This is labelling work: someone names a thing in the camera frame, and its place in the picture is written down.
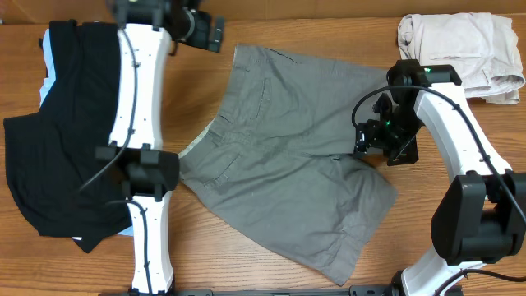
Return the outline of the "grey shorts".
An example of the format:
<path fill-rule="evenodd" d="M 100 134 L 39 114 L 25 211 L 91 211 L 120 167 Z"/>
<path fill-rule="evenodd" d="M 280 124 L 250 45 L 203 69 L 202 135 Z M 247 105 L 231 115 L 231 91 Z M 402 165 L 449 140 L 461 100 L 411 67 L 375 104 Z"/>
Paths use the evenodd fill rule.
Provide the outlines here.
<path fill-rule="evenodd" d="M 254 242 L 344 284 L 398 196 L 353 157 L 354 123 L 373 117 L 353 108 L 385 84 L 378 68 L 238 45 L 181 180 Z"/>

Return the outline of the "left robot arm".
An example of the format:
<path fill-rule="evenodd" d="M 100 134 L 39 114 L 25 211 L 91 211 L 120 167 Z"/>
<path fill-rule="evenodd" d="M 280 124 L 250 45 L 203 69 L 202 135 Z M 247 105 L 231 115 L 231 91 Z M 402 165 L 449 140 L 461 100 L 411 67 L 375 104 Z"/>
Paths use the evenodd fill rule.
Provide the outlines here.
<path fill-rule="evenodd" d="M 121 70 L 118 106 L 108 144 L 96 149 L 103 171 L 120 176 L 133 230 L 130 295 L 173 295 L 168 208 L 178 185 L 179 158 L 163 149 L 161 105 L 164 68 L 178 44 L 217 53 L 224 19 L 200 9 L 200 0 L 115 1 Z"/>

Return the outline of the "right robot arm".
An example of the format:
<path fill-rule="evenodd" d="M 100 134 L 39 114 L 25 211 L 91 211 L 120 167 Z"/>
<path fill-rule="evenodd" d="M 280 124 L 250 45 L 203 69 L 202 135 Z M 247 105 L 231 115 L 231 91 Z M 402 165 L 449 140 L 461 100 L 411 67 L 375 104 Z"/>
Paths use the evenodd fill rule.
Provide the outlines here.
<path fill-rule="evenodd" d="M 460 281 L 516 255 L 525 236 L 525 176 L 493 148 L 471 112 L 451 65 L 399 60 L 373 91 L 378 119 L 354 123 L 354 152 L 379 149 L 388 165 L 418 160 L 425 127 L 445 161 L 450 187 L 431 219 L 431 248 L 386 286 L 352 287 L 352 295 L 460 295 Z"/>

